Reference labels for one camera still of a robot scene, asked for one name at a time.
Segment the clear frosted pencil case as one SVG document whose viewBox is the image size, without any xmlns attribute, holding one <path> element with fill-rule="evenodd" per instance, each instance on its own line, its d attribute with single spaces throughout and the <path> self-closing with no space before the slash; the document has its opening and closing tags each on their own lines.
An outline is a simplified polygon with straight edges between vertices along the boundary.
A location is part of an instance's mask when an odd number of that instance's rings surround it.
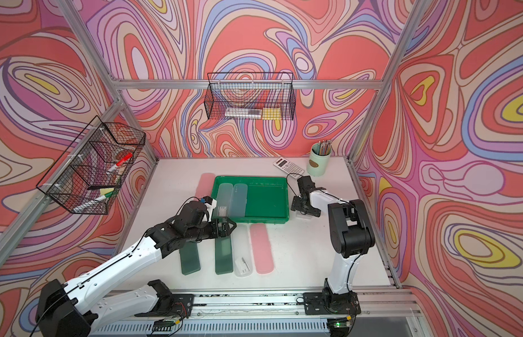
<svg viewBox="0 0 523 337">
<path fill-rule="evenodd" d="M 233 185 L 231 183 L 222 183 L 217 191 L 217 207 L 213 212 L 215 218 L 227 217 L 231 206 L 231 196 Z"/>
</svg>

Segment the light blue pencil case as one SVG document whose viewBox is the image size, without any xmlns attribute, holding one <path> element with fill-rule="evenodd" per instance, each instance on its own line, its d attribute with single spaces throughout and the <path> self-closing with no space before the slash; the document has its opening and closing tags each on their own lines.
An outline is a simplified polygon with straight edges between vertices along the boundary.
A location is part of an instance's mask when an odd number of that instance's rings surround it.
<svg viewBox="0 0 523 337">
<path fill-rule="evenodd" d="M 243 218 L 245 216 L 247 193 L 248 186 L 246 184 L 238 183 L 234 185 L 229 209 L 229 216 L 231 218 Z"/>
</svg>

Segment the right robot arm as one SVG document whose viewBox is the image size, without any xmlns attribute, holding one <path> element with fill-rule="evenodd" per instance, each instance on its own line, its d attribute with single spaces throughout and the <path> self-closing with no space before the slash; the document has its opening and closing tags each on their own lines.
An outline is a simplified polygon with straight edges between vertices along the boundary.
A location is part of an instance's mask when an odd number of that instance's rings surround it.
<svg viewBox="0 0 523 337">
<path fill-rule="evenodd" d="M 293 197 L 291 210 L 315 217 L 326 212 L 335 259 L 321 292 L 322 303 L 332 312 L 351 304 L 352 283 L 361 258 L 375 246 L 365 204 L 359 199 L 346 201 L 324 190 L 315 190 Z"/>
</svg>

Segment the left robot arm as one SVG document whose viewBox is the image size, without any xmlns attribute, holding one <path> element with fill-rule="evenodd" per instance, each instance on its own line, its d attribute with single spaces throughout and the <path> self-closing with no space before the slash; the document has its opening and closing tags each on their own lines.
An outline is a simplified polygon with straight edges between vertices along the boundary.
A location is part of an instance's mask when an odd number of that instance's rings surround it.
<svg viewBox="0 0 523 337">
<path fill-rule="evenodd" d="M 228 217 L 213 218 L 216 207 L 210 197 L 187 202 L 178 214 L 150 227 L 107 262 L 69 281 L 48 282 L 40 292 L 35 328 L 43 336 L 88 336 L 136 315 L 187 318 L 186 304 L 159 279 L 119 295 L 109 292 L 187 243 L 229 237 L 237 225 Z"/>
</svg>

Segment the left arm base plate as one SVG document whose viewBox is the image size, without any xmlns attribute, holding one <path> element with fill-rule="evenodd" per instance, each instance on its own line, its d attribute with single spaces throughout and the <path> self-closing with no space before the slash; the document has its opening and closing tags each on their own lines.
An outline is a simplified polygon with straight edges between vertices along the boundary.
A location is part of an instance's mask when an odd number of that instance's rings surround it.
<svg viewBox="0 0 523 337">
<path fill-rule="evenodd" d="M 147 313 L 136 314 L 136 317 L 171 317 L 188 318 L 194 307 L 193 294 L 173 294 L 158 299 L 156 305 Z"/>
</svg>

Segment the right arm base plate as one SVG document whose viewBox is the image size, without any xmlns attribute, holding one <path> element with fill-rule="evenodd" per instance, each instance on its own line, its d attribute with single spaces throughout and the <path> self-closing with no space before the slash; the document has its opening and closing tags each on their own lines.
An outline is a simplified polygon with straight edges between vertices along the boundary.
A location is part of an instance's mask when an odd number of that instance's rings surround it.
<svg viewBox="0 0 523 337">
<path fill-rule="evenodd" d="M 351 315 L 361 314 L 357 293 L 344 294 L 313 293 L 302 295 L 306 315 Z"/>
</svg>

